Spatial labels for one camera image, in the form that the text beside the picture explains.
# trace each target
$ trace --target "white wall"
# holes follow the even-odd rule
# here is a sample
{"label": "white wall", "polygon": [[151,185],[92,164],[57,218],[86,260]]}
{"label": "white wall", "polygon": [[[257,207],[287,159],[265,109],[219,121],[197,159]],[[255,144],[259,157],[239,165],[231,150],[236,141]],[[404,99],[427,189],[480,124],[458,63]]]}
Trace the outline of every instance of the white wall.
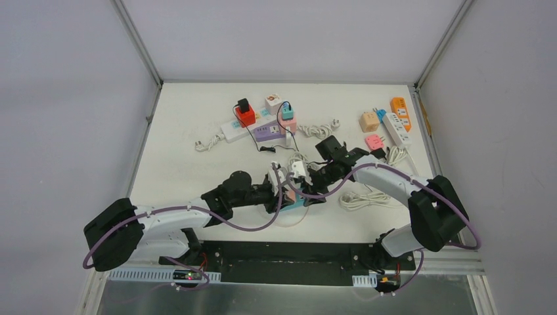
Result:
{"label": "white wall", "polygon": [[71,314],[156,88],[108,0],[0,4],[0,313]]}
{"label": "white wall", "polygon": [[499,314],[557,314],[557,2],[479,0],[427,80]]}
{"label": "white wall", "polygon": [[127,0],[163,79],[415,82],[462,0]]}

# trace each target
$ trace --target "power strip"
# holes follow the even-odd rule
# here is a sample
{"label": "power strip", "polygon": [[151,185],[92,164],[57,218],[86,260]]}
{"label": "power strip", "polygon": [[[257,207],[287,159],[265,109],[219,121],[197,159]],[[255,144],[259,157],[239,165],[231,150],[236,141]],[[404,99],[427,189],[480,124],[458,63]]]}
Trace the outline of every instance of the power strip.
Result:
{"label": "power strip", "polygon": [[408,131],[395,113],[386,113],[383,123],[399,148],[408,148],[412,144]]}
{"label": "power strip", "polygon": [[271,115],[266,108],[262,108],[256,111],[256,123],[242,128],[237,119],[229,121],[221,125],[221,130],[225,135],[228,143],[232,143],[238,139],[244,138],[249,135],[248,129],[253,132],[254,129],[261,127],[262,125],[275,120],[275,116]]}

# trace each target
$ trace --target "metal panel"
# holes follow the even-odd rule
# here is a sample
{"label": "metal panel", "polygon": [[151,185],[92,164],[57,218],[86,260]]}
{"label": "metal panel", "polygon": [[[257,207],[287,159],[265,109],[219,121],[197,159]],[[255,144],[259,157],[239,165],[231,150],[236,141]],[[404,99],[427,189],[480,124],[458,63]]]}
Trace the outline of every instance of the metal panel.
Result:
{"label": "metal panel", "polygon": [[371,287],[215,284],[176,292],[168,285],[147,293],[155,284],[109,284],[99,314],[476,314],[466,276],[419,276],[394,297]]}
{"label": "metal panel", "polygon": [[124,1],[166,80],[414,83],[461,0]]}
{"label": "metal panel", "polygon": [[125,194],[156,86],[109,1],[0,1],[0,30],[0,312],[71,314],[82,227]]}
{"label": "metal panel", "polygon": [[443,173],[501,314],[557,310],[557,1],[477,1],[425,82]]}

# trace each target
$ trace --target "metal frame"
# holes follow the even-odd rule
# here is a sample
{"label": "metal frame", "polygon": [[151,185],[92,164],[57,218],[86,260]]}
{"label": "metal frame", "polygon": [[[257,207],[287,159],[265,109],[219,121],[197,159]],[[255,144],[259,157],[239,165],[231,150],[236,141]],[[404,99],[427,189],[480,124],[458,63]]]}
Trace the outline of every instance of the metal frame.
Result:
{"label": "metal frame", "polygon": [[428,63],[426,64],[426,67],[424,68],[424,71],[422,71],[422,74],[420,74],[420,77],[416,82],[416,87],[418,88],[418,92],[424,85],[424,82],[432,72],[434,66],[437,64],[437,61],[439,61],[439,59],[445,52],[445,49],[447,48],[448,44],[450,43],[451,39],[456,33],[458,27],[460,26],[460,23],[464,20],[466,13],[468,13],[470,7],[475,2],[476,0],[463,0],[462,3],[460,4],[460,7],[457,9],[457,13],[455,13],[455,16],[451,20],[451,23],[449,23],[449,27],[447,28],[447,30],[445,30],[445,33],[441,37],[441,41],[439,42],[439,44],[437,44],[434,53],[430,57]]}
{"label": "metal frame", "polygon": [[110,0],[110,2],[114,6],[114,10],[116,11],[116,14],[118,14],[118,17],[120,17],[120,20],[122,21],[122,24],[127,32],[129,39],[133,43],[133,46],[135,46],[135,48],[137,49],[137,53],[141,57],[141,60],[143,60],[145,67],[149,71],[149,74],[155,81],[155,84],[157,84],[158,88],[160,89],[163,82],[162,78],[158,74],[155,64],[153,63],[153,60],[151,59],[151,56],[149,55],[149,52],[147,51],[147,48],[145,47],[145,44],[143,43],[143,40],[141,39],[141,36],[139,35],[139,32],[137,31],[135,24],[133,23],[131,17],[129,16],[129,13],[125,8],[123,1]]}
{"label": "metal frame", "polygon": [[[422,104],[422,101],[419,89],[416,90],[414,87],[410,86],[409,90],[412,96],[414,110],[416,111],[416,116],[418,117],[418,124],[420,125],[420,130],[422,131],[422,137],[424,138],[424,143],[426,144],[426,151],[428,153],[428,156],[430,157],[430,165],[432,165],[434,175],[441,175],[441,165],[439,164],[439,158],[437,156],[437,151],[435,150],[435,141],[433,135],[429,136],[426,133],[426,124],[424,119],[425,116],[424,112],[422,111],[422,107],[420,106]],[[461,242],[465,243],[462,232],[458,233],[458,236]],[[442,250],[439,252],[442,253],[442,256],[437,257],[437,259],[440,259],[440,264],[435,266],[434,263],[434,266],[436,267],[434,269],[441,271],[444,268],[448,268],[449,270],[453,270],[454,268],[454,270],[465,272],[463,274],[467,275],[468,283],[470,284],[470,292],[472,294],[472,298],[474,300],[478,315],[497,315],[498,313],[497,309],[495,308],[493,295],[491,294],[491,288],[489,287],[489,284],[487,282],[487,277],[485,276],[485,271],[483,270],[478,252],[468,252],[471,254],[468,258],[468,262],[462,264],[463,261],[460,260],[462,257],[444,257],[443,255],[448,252],[446,250]],[[428,261],[429,258],[426,258],[424,260],[424,267],[427,265],[426,262]]]}
{"label": "metal frame", "polygon": [[[134,162],[133,166],[133,173],[130,178],[129,186],[127,189],[126,196],[131,195],[131,191],[133,189],[133,184],[135,182],[135,177],[137,175],[137,171],[139,168],[139,163],[141,162],[141,156],[143,155],[143,150],[145,148],[147,136],[149,134],[150,126],[152,123],[152,118],[154,117],[154,113],[157,107],[157,103],[160,97],[160,93],[162,91],[163,79],[160,77],[146,47],[139,35],[124,3],[123,0],[110,0],[114,6],[115,11],[117,12],[118,16],[120,17],[126,32],[134,44],[135,48],[139,56],[141,57],[142,61],[145,63],[147,70],[149,71],[151,77],[157,84],[158,91],[154,100],[153,108],[151,114],[146,117],[147,120],[147,127],[145,133],[143,135],[143,139],[141,142],[141,147],[137,158]],[[343,84],[404,84],[409,86],[409,90],[412,97],[412,103],[414,104],[414,110],[416,112],[416,116],[418,117],[418,124],[422,131],[422,137],[424,139],[424,143],[426,145],[426,152],[428,154],[430,160],[430,166],[432,171],[435,175],[442,174],[441,165],[439,163],[439,159],[437,157],[437,152],[435,150],[435,140],[433,136],[428,135],[427,128],[426,128],[426,121],[424,119],[424,113],[422,112],[422,108],[420,107],[421,99],[420,99],[420,88],[423,86],[424,82],[427,80],[428,76],[432,72],[434,66],[442,57],[447,45],[450,43],[451,39],[453,38],[456,30],[460,26],[463,18],[466,16],[466,13],[470,10],[470,7],[476,2],[476,0],[463,0],[460,7],[458,8],[457,12],[455,13],[451,23],[447,27],[447,30],[443,34],[441,41],[437,44],[434,53],[430,57],[426,67],[420,74],[420,77],[416,83],[392,83],[392,82],[341,82]],[[217,81],[197,81],[197,80],[167,80],[167,82],[172,83],[192,83],[192,82],[204,82],[204,83],[213,83]],[[249,83],[247,81],[226,81],[227,83]],[[253,83],[340,83],[340,82],[330,82],[330,81],[323,81],[323,82],[292,82],[292,81],[253,81]],[[420,258],[420,253],[415,254],[416,259]],[[402,272],[404,274],[412,274],[413,272]],[[479,254],[475,251],[465,251],[462,249],[453,249],[447,248],[443,249],[438,253],[432,253],[427,251],[424,257],[424,265],[422,267],[422,271],[420,274],[442,274],[442,275],[467,275],[468,282],[470,283],[470,292],[472,294],[472,298],[474,300],[474,304],[476,306],[477,312],[479,315],[484,314],[495,314],[497,315],[497,310],[493,303],[493,296],[491,294],[491,290],[489,288],[489,284],[487,283],[487,278],[485,277],[485,270],[483,269],[483,265],[481,263],[481,259]],[[104,286],[106,280],[109,278],[109,272],[97,272],[95,270],[90,271],[87,281],[85,283],[85,287],[83,293],[81,294],[81,299],[76,308],[75,314],[80,315],[92,315],[96,314],[100,305],[100,300],[102,297],[102,292],[104,290]]]}

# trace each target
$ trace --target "power cord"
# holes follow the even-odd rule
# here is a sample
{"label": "power cord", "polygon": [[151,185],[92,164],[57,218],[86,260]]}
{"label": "power cord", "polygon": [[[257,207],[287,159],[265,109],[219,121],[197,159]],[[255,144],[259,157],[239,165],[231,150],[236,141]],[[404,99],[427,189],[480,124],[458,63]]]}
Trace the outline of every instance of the power cord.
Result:
{"label": "power cord", "polygon": [[[269,218],[267,218],[267,217],[265,216],[265,214],[263,213],[263,211],[258,211],[258,212],[259,212],[259,214],[260,214],[264,219],[267,219],[267,220],[269,219]],[[277,221],[275,221],[275,223],[273,223],[273,225],[276,225],[276,226],[278,226],[279,228],[291,228],[291,227],[294,227],[294,226],[300,224],[300,223],[305,219],[305,217],[307,216],[307,213],[308,213],[308,212],[309,212],[309,206],[307,206],[307,207],[305,208],[305,213],[303,214],[303,216],[301,217],[301,219],[298,220],[298,221],[297,221],[296,223],[294,223],[294,224],[291,224],[291,225],[283,225],[283,224],[280,224],[280,223],[278,223]]]}
{"label": "power cord", "polygon": [[211,140],[207,145],[202,144],[201,141],[196,141],[195,150],[197,152],[210,151],[211,148],[213,148],[217,143],[221,142],[224,139],[225,139],[224,133],[217,133],[216,135],[213,136],[213,138],[211,138]]}
{"label": "power cord", "polygon": [[406,148],[401,149],[397,146],[392,146],[391,148],[387,149],[387,151],[388,151],[388,155],[387,155],[387,162],[386,163],[388,165],[396,166],[400,162],[402,162],[404,159],[409,158],[410,163],[414,167],[415,174],[416,175],[418,174],[418,168],[416,167],[416,163],[414,162],[414,159],[410,155],[410,152],[408,152],[408,149],[406,149]]}
{"label": "power cord", "polygon": [[369,194],[356,194],[346,192],[338,198],[338,203],[342,209],[353,212],[369,205],[380,205],[387,208],[398,208],[398,205],[390,205],[391,197],[384,192],[371,192]]}
{"label": "power cord", "polygon": [[338,119],[333,119],[331,123],[327,123],[325,125],[317,126],[303,126],[298,125],[298,130],[305,133],[307,137],[317,137],[319,139],[325,139],[329,137],[333,131],[340,127],[340,121]]}

